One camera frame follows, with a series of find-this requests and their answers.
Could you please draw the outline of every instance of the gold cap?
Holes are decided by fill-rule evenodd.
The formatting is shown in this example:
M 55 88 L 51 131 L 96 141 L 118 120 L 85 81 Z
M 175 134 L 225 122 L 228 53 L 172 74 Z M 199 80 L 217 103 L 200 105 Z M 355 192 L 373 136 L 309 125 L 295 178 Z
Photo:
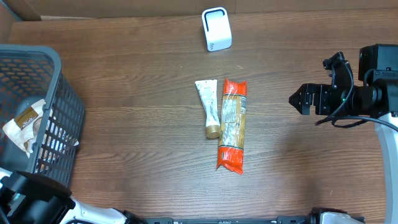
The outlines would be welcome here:
M 218 138 L 221 134 L 221 128 L 218 125 L 210 125 L 206 127 L 206 137 Z

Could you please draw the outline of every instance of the small white box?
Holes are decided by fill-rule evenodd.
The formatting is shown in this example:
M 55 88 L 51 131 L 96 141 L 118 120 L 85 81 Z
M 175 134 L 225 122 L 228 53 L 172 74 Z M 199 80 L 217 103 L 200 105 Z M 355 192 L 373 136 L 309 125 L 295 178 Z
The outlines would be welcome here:
M 203 11 L 201 19 L 205 30 L 207 49 L 210 52 L 227 49 L 232 45 L 228 14 L 223 7 Z

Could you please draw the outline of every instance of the beige wall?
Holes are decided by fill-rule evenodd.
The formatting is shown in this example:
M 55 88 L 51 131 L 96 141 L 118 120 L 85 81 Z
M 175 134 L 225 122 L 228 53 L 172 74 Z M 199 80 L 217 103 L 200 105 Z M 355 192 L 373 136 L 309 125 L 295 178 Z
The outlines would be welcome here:
M 8 42 L 12 23 L 15 21 L 11 13 L 0 3 L 0 44 Z
M 41 16 L 133 17 L 201 14 L 223 6 L 231 14 L 247 12 L 383 9 L 398 7 L 396 0 L 5 0 L 28 20 Z

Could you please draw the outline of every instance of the toothpaste tube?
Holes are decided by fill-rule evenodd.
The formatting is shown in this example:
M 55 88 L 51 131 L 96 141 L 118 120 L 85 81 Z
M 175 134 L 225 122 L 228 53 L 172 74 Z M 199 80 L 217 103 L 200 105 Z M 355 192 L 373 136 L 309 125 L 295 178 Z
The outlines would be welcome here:
M 221 129 L 217 111 L 217 80 L 196 81 L 195 84 L 206 112 L 206 137 L 218 138 Z

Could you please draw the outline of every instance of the gray plastic basket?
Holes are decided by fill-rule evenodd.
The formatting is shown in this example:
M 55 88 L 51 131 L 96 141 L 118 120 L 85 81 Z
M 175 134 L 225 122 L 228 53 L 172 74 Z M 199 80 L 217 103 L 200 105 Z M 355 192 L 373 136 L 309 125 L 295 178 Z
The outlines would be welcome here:
M 28 158 L 2 127 L 41 99 L 44 115 Z M 0 45 L 0 104 L 0 167 L 38 173 L 69 187 L 77 153 L 73 143 L 81 138 L 85 108 L 61 74 L 56 51 Z

